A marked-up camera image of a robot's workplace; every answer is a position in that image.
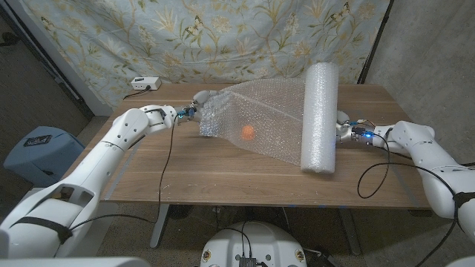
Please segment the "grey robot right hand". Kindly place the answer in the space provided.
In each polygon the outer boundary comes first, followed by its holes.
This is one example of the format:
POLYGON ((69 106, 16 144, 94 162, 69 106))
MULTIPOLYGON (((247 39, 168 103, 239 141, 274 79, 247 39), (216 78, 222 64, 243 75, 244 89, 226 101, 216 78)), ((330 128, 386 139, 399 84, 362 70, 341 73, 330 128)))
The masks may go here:
POLYGON ((373 142, 376 125, 367 119, 350 120, 343 111, 337 111, 336 142, 360 142, 370 144, 373 142))

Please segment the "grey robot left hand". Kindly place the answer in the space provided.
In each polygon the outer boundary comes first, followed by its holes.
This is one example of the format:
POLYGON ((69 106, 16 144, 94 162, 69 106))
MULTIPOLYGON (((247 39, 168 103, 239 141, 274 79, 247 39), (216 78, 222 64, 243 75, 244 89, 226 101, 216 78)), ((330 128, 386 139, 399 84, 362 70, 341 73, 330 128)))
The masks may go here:
POLYGON ((190 104, 174 108, 177 112, 176 122, 200 122, 204 105, 218 94, 216 90, 202 90, 196 93, 190 104))

